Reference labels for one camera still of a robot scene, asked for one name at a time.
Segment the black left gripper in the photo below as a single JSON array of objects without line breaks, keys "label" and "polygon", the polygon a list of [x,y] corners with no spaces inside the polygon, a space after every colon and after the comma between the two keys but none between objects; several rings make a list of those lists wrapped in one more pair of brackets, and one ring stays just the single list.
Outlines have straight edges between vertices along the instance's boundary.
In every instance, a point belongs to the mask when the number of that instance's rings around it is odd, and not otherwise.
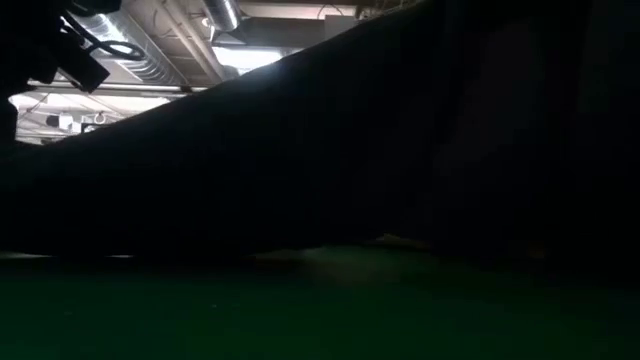
[{"label": "black left gripper", "polygon": [[92,93],[110,75],[83,47],[84,38],[71,27],[62,27],[53,37],[52,54],[59,72],[79,90]]}]

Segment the dark blue jeans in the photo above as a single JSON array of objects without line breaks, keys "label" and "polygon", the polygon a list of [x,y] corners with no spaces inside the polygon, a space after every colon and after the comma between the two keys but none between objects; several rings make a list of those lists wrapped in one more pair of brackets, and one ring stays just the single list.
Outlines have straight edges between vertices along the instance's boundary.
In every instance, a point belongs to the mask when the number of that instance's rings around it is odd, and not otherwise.
[{"label": "dark blue jeans", "polygon": [[0,158],[0,249],[640,250],[640,0],[428,0]]}]

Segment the silver ventilation duct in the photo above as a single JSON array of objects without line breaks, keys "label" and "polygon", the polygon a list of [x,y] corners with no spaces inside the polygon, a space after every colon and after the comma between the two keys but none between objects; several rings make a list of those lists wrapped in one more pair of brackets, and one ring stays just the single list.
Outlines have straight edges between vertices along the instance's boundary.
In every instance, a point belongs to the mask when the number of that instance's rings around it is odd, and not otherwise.
[{"label": "silver ventilation duct", "polygon": [[112,82],[208,87],[237,76],[213,49],[240,23],[234,0],[122,0],[116,12],[76,20],[101,41],[91,53],[111,63]]}]

